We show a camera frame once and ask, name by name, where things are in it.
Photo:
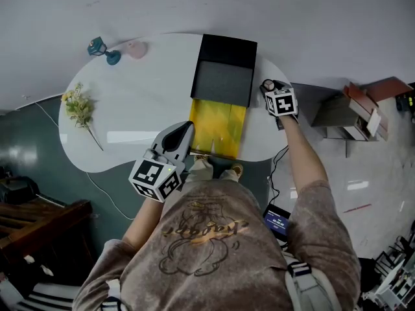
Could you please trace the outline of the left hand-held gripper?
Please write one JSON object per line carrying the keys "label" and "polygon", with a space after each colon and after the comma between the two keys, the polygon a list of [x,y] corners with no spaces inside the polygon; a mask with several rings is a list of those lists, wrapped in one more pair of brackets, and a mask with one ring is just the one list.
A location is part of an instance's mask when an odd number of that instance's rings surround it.
{"label": "left hand-held gripper", "polygon": [[161,131],[138,159],[128,178],[136,192],[163,203],[182,185],[185,159],[195,135],[191,121],[176,123]]}

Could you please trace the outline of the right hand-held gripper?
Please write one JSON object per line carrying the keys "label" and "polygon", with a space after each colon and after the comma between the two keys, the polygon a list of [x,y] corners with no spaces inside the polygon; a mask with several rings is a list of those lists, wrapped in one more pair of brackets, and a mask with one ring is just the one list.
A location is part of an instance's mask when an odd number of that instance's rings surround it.
{"label": "right hand-held gripper", "polygon": [[275,117],[278,130],[283,130],[281,117],[292,117],[298,122],[298,101],[292,86],[283,81],[264,80],[260,91],[268,114]]}

